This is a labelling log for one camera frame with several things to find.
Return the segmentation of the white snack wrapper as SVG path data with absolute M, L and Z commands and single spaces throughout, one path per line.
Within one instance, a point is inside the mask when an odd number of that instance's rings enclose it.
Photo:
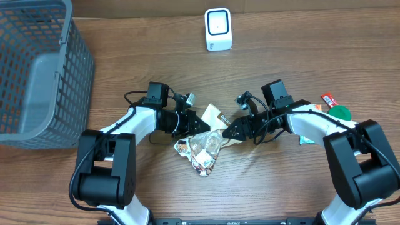
M 201 119 L 210 125 L 210 130 L 180 139 L 174 148 L 180 156 L 187 157 L 200 176 L 208 177 L 213 171 L 220 150 L 241 141 L 223 137 L 223 131 L 231 122 L 215 105 L 209 104 Z

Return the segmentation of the teal tissue packet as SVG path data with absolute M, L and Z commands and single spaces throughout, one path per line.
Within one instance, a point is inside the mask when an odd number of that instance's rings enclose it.
M 299 136 L 299 144 L 314 144 L 315 142 L 305 136 L 300 135 Z

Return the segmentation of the red snack bar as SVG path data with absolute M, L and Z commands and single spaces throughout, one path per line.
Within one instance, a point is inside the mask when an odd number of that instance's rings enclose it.
M 321 95 L 321 98 L 330 108 L 339 105 L 338 102 L 334 99 L 331 92 L 325 92 L 324 94 Z

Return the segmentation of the green lid jar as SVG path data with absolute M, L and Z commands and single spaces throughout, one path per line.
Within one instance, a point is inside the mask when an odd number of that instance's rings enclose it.
M 352 114 L 346 106 L 342 106 L 342 105 L 333 106 L 327 113 L 331 116 L 334 116 L 336 118 L 339 118 L 339 119 L 342 119 L 345 121 L 352 120 Z

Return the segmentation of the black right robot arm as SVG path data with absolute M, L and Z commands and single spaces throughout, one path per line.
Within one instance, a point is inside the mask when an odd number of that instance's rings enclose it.
M 266 100 L 246 91 L 236 98 L 247 116 L 235 119 L 223 137 L 255 145 L 266 142 L 275 130 L 305 136 L 325 149 L 336 196 L 306 224 L 372 224 L 365 220 L 376 208 L 399 204 L 386 199 L 399 190 L 399 163 L 382 127 L 373 120 L 354 122 L 318 110 L 306 100 L 294 101 L 278 79 L 262 86 Z

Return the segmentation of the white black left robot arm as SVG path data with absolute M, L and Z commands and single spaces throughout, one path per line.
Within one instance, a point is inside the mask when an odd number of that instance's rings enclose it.
M 154 224 L 153 213 L 135 195 L 136 146 L 144 137 L 154 131 L 186 137 L 210 130 L 191 110 L 193 93 L 178 94 L 167 84 L 150 82 L 143 95 L 129 102 L 127 113 L 112 125 L 81 133 L 69 183 L 75 208 L 105 212 L 115 224 Z

